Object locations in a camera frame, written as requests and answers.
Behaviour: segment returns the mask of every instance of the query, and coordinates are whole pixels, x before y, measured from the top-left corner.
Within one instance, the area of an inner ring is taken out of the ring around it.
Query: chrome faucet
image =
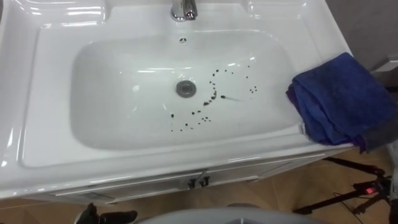
[[[171,15],[176,22],[195,20],[198,16],[195,0],[173,0]]]

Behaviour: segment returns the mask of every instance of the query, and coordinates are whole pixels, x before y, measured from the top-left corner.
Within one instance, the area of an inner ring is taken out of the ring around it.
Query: vanity cabinet
[[[240,181],[257,181],[332,156],[341,151],[344,151],[344,149],[278,159],[233,161],[222,166],[204,167],[203,169],[158,177],[91,185],[30,198],[62,202],[113,204],[181,190]]]

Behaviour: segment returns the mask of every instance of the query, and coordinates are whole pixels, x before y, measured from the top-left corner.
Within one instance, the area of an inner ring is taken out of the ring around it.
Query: chrome drain
[[[177,84],[176,91],[179,96],[189,98],[197,92],[197,87],[193,82],[185,80]]]

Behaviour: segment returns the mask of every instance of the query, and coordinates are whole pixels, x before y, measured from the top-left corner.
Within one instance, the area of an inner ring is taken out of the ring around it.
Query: tripod
[[[373,174],[376,176],[376,180],[374,181],[367,181],[367,182],[362,182],[358,184],[354,184],[354,191],[348,192],[347,194],[343,194],[328,200],[324,200],[322,202],[315,203],[313,205],[307,205],[302,208],[295,209],[293,212],[302,214],[302,215],[308,215],[311,214],[313,210],[316,210],[318,208],[326,207],[329,205],[333,205],[335,203],[340,203],[345,200],[351,199],[351,198],[356,198],[360,197],[363,195],[369,195],[373,193],[378,193],[374,197],[370,198],[368,201],[362,203],[358,207],[354,208],[352,211],[354,214],[360,214],[364,213],[367,208],[369,208],[371,205],[375,204],[376,202],[380,200],[385,200],[388,204],[390,204],[392,207],[396,207],[396,204],[398,204],[398,200],[389,200],[389,195],[391,192],[391,176],[384,176],[385,172],[382,169],[377,168],[376,166],[369,166],[369,165],[364,165],[364,164],[359,164],[357,162],[351,162],[347,161],[344,159],[337,159],[337,158],[325,158],[323,160],[334,162],[336,164],[339,164],[341,166],[349,167],[352,169],[360,170],[362,172],[368,173],[368,174]],[[392,220],[396,221],[396,213],[398,211],[392,210],[390,213],[390,223],[398,223],[398,222],[392,222]]]

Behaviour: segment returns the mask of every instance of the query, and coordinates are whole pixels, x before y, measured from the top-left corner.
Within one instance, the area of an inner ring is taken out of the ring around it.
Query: gray wall
[[[372,69],[398,52],[398,0],[326,0],[355,58]]]

